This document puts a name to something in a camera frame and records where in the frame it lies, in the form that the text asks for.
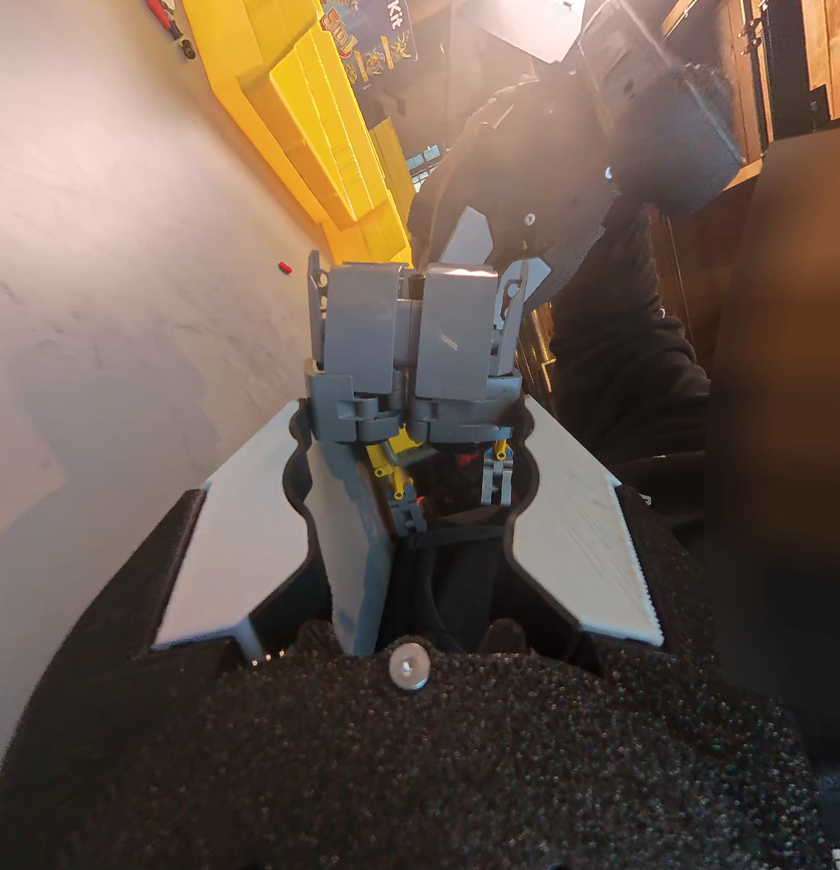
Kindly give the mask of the grey desk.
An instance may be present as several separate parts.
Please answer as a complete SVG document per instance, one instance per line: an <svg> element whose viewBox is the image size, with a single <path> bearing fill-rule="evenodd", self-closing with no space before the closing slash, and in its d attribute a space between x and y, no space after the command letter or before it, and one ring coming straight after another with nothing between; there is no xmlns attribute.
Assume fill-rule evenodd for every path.
<svg viewBox="0 0 840 870"><path fill-rule="evenodd" d="M0 767L88 604L304 392L312 249L144 2L0 2Z"/></svg>

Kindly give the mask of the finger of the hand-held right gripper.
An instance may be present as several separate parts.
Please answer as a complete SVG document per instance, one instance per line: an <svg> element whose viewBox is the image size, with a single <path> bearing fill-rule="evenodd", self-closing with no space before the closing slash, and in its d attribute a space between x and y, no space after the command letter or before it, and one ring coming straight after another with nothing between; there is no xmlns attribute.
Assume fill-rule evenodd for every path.
<svg viewBox="0 0 840 870"><path fill-rule="evenodd" d="M550 276L552 269L541 258L527 258L522 262L524 284L523 310L536 310L555 295L555 286Z"/></svg>
<svg viewBox="0 0 840 870"><path fill-rule="evenodd" d="M434 256L434 264L480 267L493 250L493 240L487 217L467 206L460 214L442 253Z"/></svg>

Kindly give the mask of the red and black toy pieces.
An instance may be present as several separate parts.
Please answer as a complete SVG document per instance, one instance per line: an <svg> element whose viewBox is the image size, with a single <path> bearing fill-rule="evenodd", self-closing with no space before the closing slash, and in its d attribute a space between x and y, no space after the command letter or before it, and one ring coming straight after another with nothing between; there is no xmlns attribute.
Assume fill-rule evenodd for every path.
<svg viewBox="0 0 840 870"><path fill-rule="evenodd" d="M189 61L195 60L197 51L192 42L181 31L175 18L175 2L145 1L144 3L172 42L181 50L184 57Z"/></svg>

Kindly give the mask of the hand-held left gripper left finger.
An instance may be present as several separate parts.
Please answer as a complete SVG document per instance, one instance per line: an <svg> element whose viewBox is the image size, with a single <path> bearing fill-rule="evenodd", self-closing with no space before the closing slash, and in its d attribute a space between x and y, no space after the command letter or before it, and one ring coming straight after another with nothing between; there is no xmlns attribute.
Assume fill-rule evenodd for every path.
<svg viewBox="0 0 840 870"><path fill-rule="evenodd" d="M232 638L284 653L325 617L312 444L306 403L291 401L208 479L152 650Z"/></svg>

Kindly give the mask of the grey Lego engine assembly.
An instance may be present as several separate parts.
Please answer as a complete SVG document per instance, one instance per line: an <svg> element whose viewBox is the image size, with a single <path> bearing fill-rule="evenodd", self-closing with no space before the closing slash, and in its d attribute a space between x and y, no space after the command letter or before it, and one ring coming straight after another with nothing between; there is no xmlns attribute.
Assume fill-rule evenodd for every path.
<svg viewBox="0 0 840 870"><path fill-rule="evenodd" d="M525 280L489 266L308 264L312 355L305 377L316 440L486 444L517 426Z"/></svg>

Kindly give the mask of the yellow toy robot body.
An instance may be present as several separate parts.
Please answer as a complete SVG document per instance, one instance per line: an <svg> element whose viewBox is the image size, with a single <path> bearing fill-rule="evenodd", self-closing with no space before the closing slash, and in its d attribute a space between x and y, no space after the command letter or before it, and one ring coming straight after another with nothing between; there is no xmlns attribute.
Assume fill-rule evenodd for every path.
<svg viewBox="0 0 840 870"><path fill-rule="evenodd" d="M371 472L348 446L312 442L306 500L317 527L344 650L366 656L404 635L442 652L480 649L493 616L502 528L444 524L400 545L379 511Z"/></svg>

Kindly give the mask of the blue toy kit box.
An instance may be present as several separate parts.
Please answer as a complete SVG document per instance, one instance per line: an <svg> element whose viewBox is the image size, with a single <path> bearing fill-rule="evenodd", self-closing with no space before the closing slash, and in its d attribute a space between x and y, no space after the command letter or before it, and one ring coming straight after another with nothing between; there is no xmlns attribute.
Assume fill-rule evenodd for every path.
<svg viewBox="0 0 840 870"><path fill-rule="evenodd" d="M321 27L332 36L356 91L416 62L409 2L324 1L321 6Z"/></svg>

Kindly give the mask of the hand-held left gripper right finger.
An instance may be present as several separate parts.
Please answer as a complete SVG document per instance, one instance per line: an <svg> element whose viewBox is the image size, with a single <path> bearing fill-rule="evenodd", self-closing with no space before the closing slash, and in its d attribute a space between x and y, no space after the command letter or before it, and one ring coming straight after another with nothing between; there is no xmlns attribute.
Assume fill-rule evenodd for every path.
<svg viewBox="0 0 840 870"><path fill-rule="evenodd" d="M665 636L617 494L620 481L533 397L524 441L535 493L516 517L512 554L588 633L651 647Z"/></svg>

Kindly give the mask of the yellow plastic bin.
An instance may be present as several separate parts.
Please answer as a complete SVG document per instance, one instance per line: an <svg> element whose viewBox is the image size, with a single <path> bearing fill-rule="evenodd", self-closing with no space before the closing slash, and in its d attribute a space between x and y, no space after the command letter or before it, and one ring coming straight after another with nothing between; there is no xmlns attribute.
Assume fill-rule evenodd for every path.
<svg viewBox="0 0 840 870"><path fill-rule="evenodd" d="M212 92L321 226L337 264L410 244L317 1L185 1Z"/></svg>

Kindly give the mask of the person's right forearm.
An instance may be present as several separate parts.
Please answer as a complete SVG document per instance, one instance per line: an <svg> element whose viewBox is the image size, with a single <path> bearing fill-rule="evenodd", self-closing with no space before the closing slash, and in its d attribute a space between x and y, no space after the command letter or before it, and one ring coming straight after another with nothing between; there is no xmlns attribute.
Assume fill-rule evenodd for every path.
<svg viewBox="0 0 840 870"><path fill-rule="evenodd" d="M614 204L552 314L564 428L653 504L700 505L710 381L684 326L663 311L643 205Z"/></svg>

